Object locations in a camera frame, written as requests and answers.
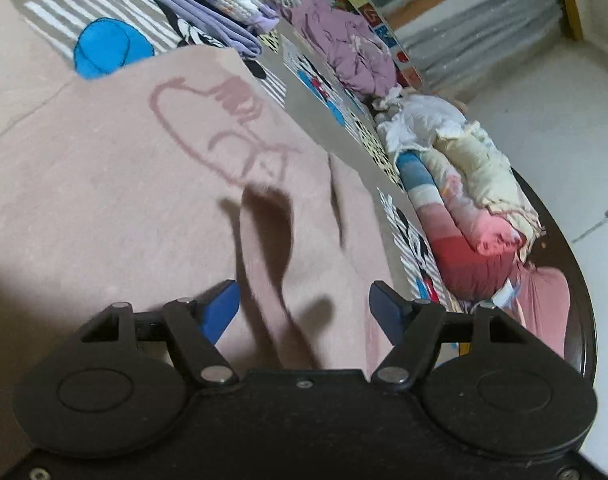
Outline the pink fuzzy sweater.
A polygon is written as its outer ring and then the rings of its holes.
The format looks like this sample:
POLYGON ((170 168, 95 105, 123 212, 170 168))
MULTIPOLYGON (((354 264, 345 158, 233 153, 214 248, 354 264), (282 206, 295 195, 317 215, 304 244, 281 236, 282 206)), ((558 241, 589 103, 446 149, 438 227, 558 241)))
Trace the pink fuzzy sweater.
POLYGON ((370 193, 229 50, 94 81, 0 0, 0 387, 111 302, 151 309, 241 271, 238 367, 360 368, 389 266, 370 193))

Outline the striped pink red blanket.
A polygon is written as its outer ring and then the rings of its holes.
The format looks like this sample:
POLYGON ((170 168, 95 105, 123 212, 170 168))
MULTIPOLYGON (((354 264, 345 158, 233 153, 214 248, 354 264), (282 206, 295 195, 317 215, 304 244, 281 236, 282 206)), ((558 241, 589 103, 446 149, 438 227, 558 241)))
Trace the striped pink red blanket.
POLYGON ((447 179, 442 196, 418 152, 400 154, 396 166, 449 292, 479 301, 502 289, 522 245, 520 233, 478 209, 463 194, 459 178, 447 179))

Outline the pink pillow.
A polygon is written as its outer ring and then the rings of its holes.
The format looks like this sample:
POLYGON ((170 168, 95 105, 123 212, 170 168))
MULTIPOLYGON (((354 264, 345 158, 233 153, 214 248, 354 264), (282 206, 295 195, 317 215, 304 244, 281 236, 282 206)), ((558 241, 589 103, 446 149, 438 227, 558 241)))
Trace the pink pillow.
POLYGON ((565 275, 550 266, 515 268, 516 303, 524 326, 561 358, 564 358, 565 335, 570 296, 565 275))

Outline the dark wooden bed headboard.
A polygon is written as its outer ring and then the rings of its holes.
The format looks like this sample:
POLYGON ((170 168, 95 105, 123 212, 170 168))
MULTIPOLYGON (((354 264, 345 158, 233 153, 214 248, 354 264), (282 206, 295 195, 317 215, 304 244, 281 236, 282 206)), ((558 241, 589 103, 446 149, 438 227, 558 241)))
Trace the dark wooden bed headboard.
POLYGON ((552 266, 566 277, 570 307, 565 336, 565 359, 578 372, 594 384, 598 368, 598 334, 593 304, 584 274, 558 223, 543 201, 513 169, 516 182, 539 214, 544 235, 535 241, 528 261, 535 266, 552 266))

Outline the cream yellow crumpled garment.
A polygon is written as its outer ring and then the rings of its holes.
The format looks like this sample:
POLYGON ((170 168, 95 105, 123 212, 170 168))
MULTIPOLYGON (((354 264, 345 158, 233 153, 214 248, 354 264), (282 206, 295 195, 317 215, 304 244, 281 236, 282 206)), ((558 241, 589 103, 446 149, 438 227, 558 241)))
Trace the cream yellow crumpled garment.
POLYGON ((527 259, 544 233, 539 214, 517 183, 508 157, 478 122, 456 138, 438 136, 420 159, 475 252, 513 252, 520 261, 527 259))

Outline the white crumpled garment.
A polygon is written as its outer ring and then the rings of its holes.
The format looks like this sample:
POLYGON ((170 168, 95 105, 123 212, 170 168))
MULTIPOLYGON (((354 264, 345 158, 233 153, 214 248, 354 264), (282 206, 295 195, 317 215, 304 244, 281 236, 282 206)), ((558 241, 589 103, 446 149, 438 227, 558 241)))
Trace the white crumpled garment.
POLYGON ((375 130, 393 162, 407 151, 426 151, 437 138, 464 133, 468 118, 456 104, 411 88, 392 88, 372 102, 375 130))

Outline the grey curtain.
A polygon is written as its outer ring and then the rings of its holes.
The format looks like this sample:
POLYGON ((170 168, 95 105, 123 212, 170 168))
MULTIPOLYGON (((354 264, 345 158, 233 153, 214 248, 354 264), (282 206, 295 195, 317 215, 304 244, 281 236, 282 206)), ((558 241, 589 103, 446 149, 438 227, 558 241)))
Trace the grey curtain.
POLYGON ((405 41, 432 90, 465 87, 558 29, 561 0, 486 0, 405 41))

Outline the crumpled purple garment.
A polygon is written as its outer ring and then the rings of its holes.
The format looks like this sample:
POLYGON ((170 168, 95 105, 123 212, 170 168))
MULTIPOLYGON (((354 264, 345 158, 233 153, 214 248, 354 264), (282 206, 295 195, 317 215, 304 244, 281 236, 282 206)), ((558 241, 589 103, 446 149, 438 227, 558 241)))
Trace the crumpled purple garment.
POLYGON ((327 0, 299 0, 283 8, 289 23, 323 57, 336 78, 362 99, 385 98, 397 84, 386 44, 361 15, 334 9, 327 0))

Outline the Mickey Mouse bed sheet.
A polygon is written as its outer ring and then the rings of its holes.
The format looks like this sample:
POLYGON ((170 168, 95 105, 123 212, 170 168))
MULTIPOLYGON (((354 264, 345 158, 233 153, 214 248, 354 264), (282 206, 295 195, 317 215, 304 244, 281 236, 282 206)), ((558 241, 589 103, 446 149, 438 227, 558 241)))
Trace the Mickey Mouse bed sheet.
MULTIPOLYGON (((66 65, 74 63, 78 35, 99 18, 114 18, 138 29, 159 56, 193 44, 219 47, 207 30, 156 0, 9 1, 27 28, 66 65)), ((288 22, 280 22, 257 40, 263 53, 245 64, 256 74, 266 99, 351 166, 368 190, 393 284, 411 297, 434 297, 448 310, 459 311, 458 301, 441 281, 430 244, 368 112, 288 22)))

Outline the colourful alphabet foam border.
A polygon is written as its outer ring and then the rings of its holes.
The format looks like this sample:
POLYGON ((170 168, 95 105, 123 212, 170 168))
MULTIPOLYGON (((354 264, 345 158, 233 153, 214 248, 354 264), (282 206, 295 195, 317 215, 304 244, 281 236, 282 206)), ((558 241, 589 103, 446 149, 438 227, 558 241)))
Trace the colourful alphabet foam border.
POLYGON ((371 0, 345 0, 347 9, 354 14, 359 14, 364 18, 372 32, 386 44, 391 51, 400 84, 421 89, 424 81, 410 60, 410 56, 401 42, 395 35, 394 29, 383 14, 374 6, 371 0))

